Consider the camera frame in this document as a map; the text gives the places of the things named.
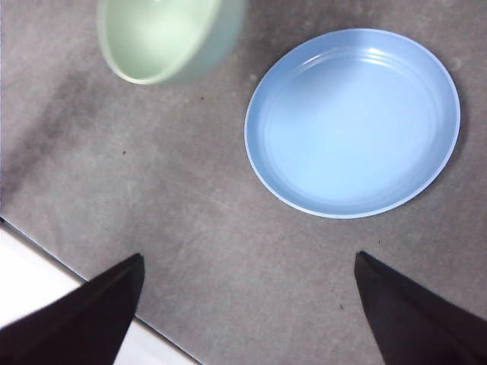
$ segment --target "light blue dish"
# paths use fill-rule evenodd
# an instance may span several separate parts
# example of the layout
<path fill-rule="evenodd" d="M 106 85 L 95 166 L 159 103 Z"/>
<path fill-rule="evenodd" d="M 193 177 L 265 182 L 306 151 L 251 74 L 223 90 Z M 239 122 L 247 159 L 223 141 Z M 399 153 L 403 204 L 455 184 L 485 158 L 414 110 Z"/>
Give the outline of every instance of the light blue dish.
<path fill-rule="evenodd" d="M 283 202 L 357 218 L 425 189 L 459 129 L 457 90 L 431 52 L 395 33 L 351 29 L 300 45 L 267 72 L 247 110 L 245 144 Z"/>

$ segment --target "bowl rim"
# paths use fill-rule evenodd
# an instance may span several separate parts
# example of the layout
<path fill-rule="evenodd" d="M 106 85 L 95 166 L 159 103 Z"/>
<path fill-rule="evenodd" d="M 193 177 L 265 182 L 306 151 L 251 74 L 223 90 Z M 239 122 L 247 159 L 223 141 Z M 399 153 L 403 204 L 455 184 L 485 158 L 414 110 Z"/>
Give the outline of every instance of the bowl rim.
<path fill-rule="evenodd" d="M 221 10 L 224 0 L 212 0 L 208 4 L 209 11 L 208 16 L 205 17 L 205 21 L 202 25 L 201 31 L 198 32 L 197 39 L 191 49 L 188 49 L 180 57 L 178 57 L 169 67 L 157 72 L 156 74 L 146 78 L 134 78 L 125 73 L 120 67 L 118 62 L 110 49 L 110 43 L 107 36 L 106 19 L 107 19 L 107 6 L 110 0 L 100 0 L 97 7 L 97 32 L 98 40 L 100 43 L 101 52 L 109 67 L 115 74 L 117 74 L 123 80 L 132 82 L 133 84 L 148 85 L 158 84 L 162 81 L 167 81 L 179 74 L 191 61 L 194 59 L 198 51 L 203 47 L 205 41 L 208 39 L 209 34 L 214 27 L 215 22 L 218 20 L 218 14 Z"/>
<path fill-rule="evenodd" d="M 262 175 L 260 174 L 260 172 L 256 168 L 255 163 L 253 162 L 252 153 L 250 151 L 249 143 L 248 143 L 248 122 L 249 122 L 250 110 L 252 109 L 253 104 L 255 103 L 255 98 L 256 98 L 256 95 L 258 94 L 258 91 L 262 87 L 263 82 L 266 79 L 266 76 L 278 65 L 278 63 L 280 63 L 281 60 L 283 60 L 285 57 L 287 57 L 292 52 L 298 51 L 301 47 L 305 47 L 308 43 L 315 42 L 318 39 L 327 37 L 327 36 L 332 35 L 334 33 L 344 33 L 344 32 L 366 32 L 366 33 L 384 34 L 384 35 L 387 35 L 389 37 L 395 37 L 398 40 L 406 41 L 407 43 L 412 44 L 413 46 L 415 46 L 415 47 L 419 48 L 421 51 L 423 51 L 427 56 L 429 56 L 432 59 L 432 61 L 437 65 L 437 67 L 439 67 L 439 69 L 444 74 L 445 78 L 447 79 L 447 82 L 450 86 L 451 92 L 452 92 L 454 99 L 455 99 L 455 112 L 456 112 L 457 117 L 455 119 L 454 137 L 452 138 L 450 147 L 448 148 L 448 151 L 445 154 L 444 159 L 441 161 L 440 165 L 438 166 L 436 171 L 434 173 L 432 173 L 432 175 L 429 177 L 429 179 L 427 179 L 424 183 L 422 183 L 417 189 L 415 189 L 413 192 L 409 193 L 407 196 L 400 199 L 399 201 L 394 202 L 394 203 L 389 204 L 389 205 L 386 205 L 382 208 L 378 208 L 378 209 L 374 209 L 374 210 L 370 210 L 370 211 L 363 211 L 360 213 L 353 213 L 353 214 L 334 214 L 334 213 L 328 213 L 325 211 L 311 210 L 311 209 L 305 208 L 299 204 L 291 202 L 289 199 L 286 199 L 282 195 L 277 193 L 277 191 L 275 191 L 270 186 L 270 184 L 267 183 L 267 181 L 262 177 Z M 322 34 L 320 36 L 316 36 L 314 38 L 311 38 L 310 40 L 300 44 L 299 46 L 296 46 L 295 48 L 293 48 L 292 50 L 287 52 L 278 61 L 275 62 L 275 64 L 266 72 L 266 74 L 262 77 L 259 84 L 257 85 L 255 91 L 253 92 L 252 97 L 250 98 L 250 102 L 249 102 L 249 105 L 247 107 L 247 112 L 245 115 L 245 123 L 243 126 L 243 136 L 244 136 L 244 140 L 245 140 L 245 150 L 247 152 L 247 157 L 250 161 L 250 165 L 252 166 L 254 173 L 257 175 L 260 182 L 276 198 L 278 198 L 280 201 L 284 202 L 285 204 L 290 205 L 291 207 L 296 208 L 299 211 L 303 211 L 304 213 L 312 214 L 312 215 L 315 215 L 318 217 L 327 217 L 327 218 L 334 218 L 334 219 L 354 219 L 354 218 L 370 217 L 370 216 L 380 214 L 380 213 L 384 213 L 385 211 L 389 211 L 391 209 L 397 208 L 400 205 L 403 205 L 404 203 L 408 202 L 409 200 L 415 198 L 418 194 L 420 194 L 423 190 L 425 190 L 429 185 L 431 185 L 431 183 L 438 177 L 438 175 L 444 169 L 444 167 L 446 166 L 447 162 L 449 161 L 449 159 L 450 159 L 450 157 L 454 151 L 455 144 L 457 143 L 459 133 L 460 133 L 460 98 L 458 97 L 458 92 L 457 92 L 457 88 L 455 86 L 455 83 L 454 83 L 450 73 L 448 72 L 446 67 L 443 65 L 443 63 L 429 49 L 424 47 L 422 44 L 416 42 L 415 40 L 412 40 L 412 39 L 408 38 L 407 36 L 403 36 L 401 34 L 394 33 L 394 32 L 388 31 L 388 30 L 381 30 L 381 29 L 374 29 L 374 28 L 349 28 L 349 29 L 342 29 L 342 30 L 334 30 L 332 32 L 325 33 L 325 34 Z"/>

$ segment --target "green bowl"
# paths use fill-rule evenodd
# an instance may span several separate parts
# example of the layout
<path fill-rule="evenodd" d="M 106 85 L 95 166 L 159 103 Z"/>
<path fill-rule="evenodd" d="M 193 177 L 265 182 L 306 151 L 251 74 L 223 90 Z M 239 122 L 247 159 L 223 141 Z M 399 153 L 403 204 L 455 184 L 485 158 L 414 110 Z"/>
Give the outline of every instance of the green bowl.
<path fill-rule="evenodd" d="M 245 7 L 245 0 L 100 0 L 101 50 L 135 84 L 189 81 L 231 50 Z"/>

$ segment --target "dark stain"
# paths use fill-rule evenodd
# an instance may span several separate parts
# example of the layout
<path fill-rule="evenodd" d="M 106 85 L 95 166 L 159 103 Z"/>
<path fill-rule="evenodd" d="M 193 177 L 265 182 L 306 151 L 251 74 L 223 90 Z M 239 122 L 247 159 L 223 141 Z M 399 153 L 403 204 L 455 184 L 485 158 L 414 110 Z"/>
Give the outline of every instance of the dark stain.
<path fill-rule="evenodd" d="M 2 203 L 8 204 L 24 181 L 33 179 L 45 159 L 56 159 L 83 143 L 80 133 L 92 129 L 108 95 L 107 88 L 90 79 L 88 71 L 74 71 L 56 88 L 53 98 L 32 126 L 2 159 Z"/>

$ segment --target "blue plate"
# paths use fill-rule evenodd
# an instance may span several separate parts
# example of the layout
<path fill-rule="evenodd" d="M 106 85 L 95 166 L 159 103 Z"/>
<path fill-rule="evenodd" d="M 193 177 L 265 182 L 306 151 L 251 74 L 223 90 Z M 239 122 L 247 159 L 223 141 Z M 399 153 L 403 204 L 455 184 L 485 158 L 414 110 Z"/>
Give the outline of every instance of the blue plate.
<path fill-rule="evenodd" d="M 425 47 L 340 30 L 282 57 L 247 110 L 250 163 L 283 202 L 321 217 L 388 211 L 444 168 L 460 128 L 457 90 Z"/>

